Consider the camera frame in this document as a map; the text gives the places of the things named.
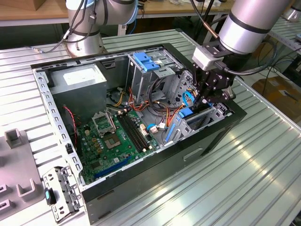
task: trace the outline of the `red cable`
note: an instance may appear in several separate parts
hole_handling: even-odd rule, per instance
[[[69,110],[68,107],[63,106],[63,108],[66,109],[66,110],[69,112],[69,114],[70,114],[70,116],[71,116],[71,118],[72,118],[72,121],[73,121],[73,128],[74,128],[74,136],[75,136],[75,145],[76,145],[76,143],[77,143],[77,134],[76,134],[76,125],[75,125],[75,120],[74,120],[73,114],[72,114],[72,112]]]

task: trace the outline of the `sticker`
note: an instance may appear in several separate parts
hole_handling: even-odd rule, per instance
[[[156,61],[154,61],[154,63],[155,63],[155,64],[161,64],[162,61],[161,61],[161,60],[156,60]]]
[[[283,96],[287,96],[286,93],[288,93],[286,90],[279,90],[279,92],[280,92]]]
[[[269,81],[273,86],[279,86],[280,84],[275,81],[275,80],[272,80],[272,81]]]
[[[92,68],[88,68],[80,71],[66,73],[63,75],[63,77],[67,85],[70,86],[85,81],[96,80],[97,77],[101,76],[98,75]]]
[[[159,126],[159,128],[164,129],[165,128],[165,123],[161,122],[158,126]]]

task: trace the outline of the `blue plastic clip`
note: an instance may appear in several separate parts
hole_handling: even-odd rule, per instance
[[[134,53],[133,54],[137,63],[146,71],[154,71],[160,68],[159,65],[155,64],[151,57],[149,57],[146,53]]]

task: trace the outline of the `cardboard box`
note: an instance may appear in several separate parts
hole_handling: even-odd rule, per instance
[[[260,79],[252,88],[262,94],[264,82],[265,79]],[[284,78],[269,78],[263,96],[295,123],[301,121],[301,92]]]
[[[46,0],[0,0],[0,5],[36,11]]]

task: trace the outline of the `wooden table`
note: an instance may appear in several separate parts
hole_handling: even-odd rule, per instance
[[[212,7],[210,15],[215,15],[217,19],[222,14],[229,13],[233,5],[233,0],[222,3],[220,7]],[[137,18],[142,17],[139,10]],[[168,0],[163,2],[148,1],[144,5],[144,18],[175,17],[175,16],[195,16],[196,13],[190,3],[175,5]],[[68,12],[64,0],[46,0],[37,10],[29,11],[20,8],[0,6],[0,26],[20,26],[35,24],[61,24],[68,23]],[[119,35],[125,34],[126,26],[119,26]]]

